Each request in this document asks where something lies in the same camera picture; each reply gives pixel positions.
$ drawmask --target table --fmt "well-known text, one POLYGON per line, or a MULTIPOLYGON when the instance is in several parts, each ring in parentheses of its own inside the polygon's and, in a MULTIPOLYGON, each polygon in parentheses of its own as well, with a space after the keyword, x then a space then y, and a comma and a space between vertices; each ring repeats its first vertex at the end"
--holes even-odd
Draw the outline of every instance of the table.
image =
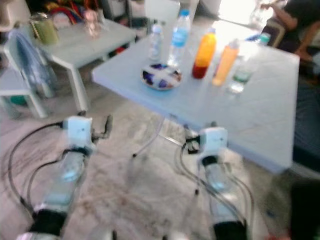
MULTIPOLYGON (((292 165, 299 58, 266 46, 256 46, 259 69, 239 95, 211 83, 214 65, 196 80, 191 70, 200 42, 191 34, 181 65, 182 83, 156 91, 141 81, 148 38, 93 70, 93 81, 163 117, 200 130, 216 121, 228 130, 228 147, 262 167, 279 173, 292 165)), ((220 54, 215 54, 213 63, 220 54)))
POLYGON ((106 19, 105 25, 107 28, 102 28, 100 36, 95 39, 88 35, 84 23, 78 23, 59 30, 57 44, 39 44, 50 61, 68 69, 79 111, 86 111, 90 107, 79 68, 99 58, 107 60, 109 52, 124 44, 133 43, 136 37, 133 30, 113 21, 106 19))

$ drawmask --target orange juice bottle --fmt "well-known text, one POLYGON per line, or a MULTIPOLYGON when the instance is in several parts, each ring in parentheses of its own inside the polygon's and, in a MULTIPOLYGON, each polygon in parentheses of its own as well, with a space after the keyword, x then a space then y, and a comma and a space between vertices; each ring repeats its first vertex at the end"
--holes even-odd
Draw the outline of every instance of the orange juice bottle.
POLYGON ((239 41, 233 40, 223 50, 219 66, 217 68, 215 76, 213 76, 212 84, 221 86, 224 84, 228 73, 233 66, 239 52, 239 41))
POLYGON ((202 79, 206 75, 216 50, 216 43, 216 30, 213 27, 210 27, 207 34, 203 36, 195 57, 192 68, 192 76, 195 79, 202 79))

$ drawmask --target hand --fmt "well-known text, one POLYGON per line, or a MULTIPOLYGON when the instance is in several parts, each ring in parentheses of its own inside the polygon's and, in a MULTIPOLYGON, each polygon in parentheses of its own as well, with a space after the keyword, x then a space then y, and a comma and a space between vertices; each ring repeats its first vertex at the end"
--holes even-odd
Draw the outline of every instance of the hand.
POLYGON ((261 4, 260 8, 261 9, 269 9, 271 7, 271 4, 261 4))

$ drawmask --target blue cloth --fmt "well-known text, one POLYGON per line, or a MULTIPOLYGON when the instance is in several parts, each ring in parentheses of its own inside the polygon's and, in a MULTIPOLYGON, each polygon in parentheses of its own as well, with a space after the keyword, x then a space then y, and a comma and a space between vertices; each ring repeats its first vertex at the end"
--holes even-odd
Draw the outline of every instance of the blue cloth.
POLYGON ((18 55, 22 62, 22 71, 28 78, 30 84, 49 84, 51 82, 51 72, 45 66, 39 56, 39 52, 33 45, 30 37, 22 29, 14 28, 8 34, 11 40, 16 39, 18 55))

